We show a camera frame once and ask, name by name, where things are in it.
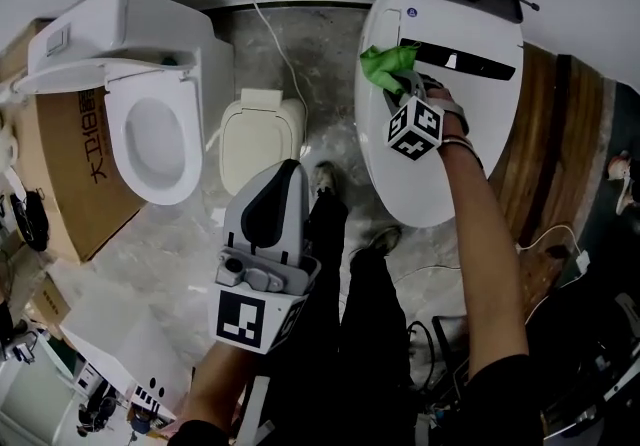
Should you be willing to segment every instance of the sneaker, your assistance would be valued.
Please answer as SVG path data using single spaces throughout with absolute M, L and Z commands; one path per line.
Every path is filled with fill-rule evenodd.
M 398 246 L 402 238 L 402 228 L 400 226 L 390 226 L 376 233 L 365 248 L 374 249 L 388 256 L 389 253 Z
M 618 156 L 611 158 L 607 167 L 609 181 L 617 181 L 621 179 L 629 179 L 630 156 L 627 151 L 622 151 Z
M 321 162 L 316 165 L 311 175 L 313 194 L 320 196 L 320 192 L 329 192 L 331 195 L 338 195 L 336 166 L 331 162 Z
M 622 215 L 622 212 L 627 206 L 635 204 L 633 195 L 631 194 L 631 185 L 633 185 L 633 182 L 629 180 L 629 178 L 625 178 L 624 184 L 622 185 L 622 192 L 616 204 L 616 215 Z

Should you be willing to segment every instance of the black sleeve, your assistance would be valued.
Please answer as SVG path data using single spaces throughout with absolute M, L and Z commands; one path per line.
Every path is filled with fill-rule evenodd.
M 227 434 L 206 421 L 187 421 L 169 441 L 168 446 L 228 446 Z
M 460 446 L 541 446 L 536 384 L 527 355 L 514 355 L 478 372 L 462 394 Z

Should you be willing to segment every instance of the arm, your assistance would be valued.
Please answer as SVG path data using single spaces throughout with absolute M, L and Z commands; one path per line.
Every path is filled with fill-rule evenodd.
M 427 94 L 451 99 L 445 89 Z M 455 115 L 445 115 L 444 134 L 464 137 Z M 459 145 L 444 146 L 440 154 L 456 212 L 472 378 L 495 361 L 529 352 L 519 262 L 502 210 L 473 154 Z
M 183 418 L 206 421 L 225 433 L 247 382 L 254 375 L 257 355 L 218 341 L 196 369 Z

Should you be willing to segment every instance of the cardboard box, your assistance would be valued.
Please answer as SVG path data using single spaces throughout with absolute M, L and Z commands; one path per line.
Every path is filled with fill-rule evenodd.
M 25 313 L 29 318 L 46 326 L 49 333 L 59 340 L 64 338 L 60 323 L 69 311 L 71 308 L 48 274 L 25 307 Z
M 0 81 L 25 71 L 29 41 L 47 23 L 36 20 L 0 56 Z M 7 110 L 18 140 L 15 170 L 37 190 L 49 220 L 47 252 L 91 259 L 144 204 L 113 159 L 104 88 L 32 96 Z

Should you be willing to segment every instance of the toilet tank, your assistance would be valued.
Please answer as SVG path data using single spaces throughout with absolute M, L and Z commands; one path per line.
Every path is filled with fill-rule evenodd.
M 207 16 L 170 0 L 85 0 L 29 44 L 29 73 L 88 58 L 120 56 L 193 64 L 213 37 Z

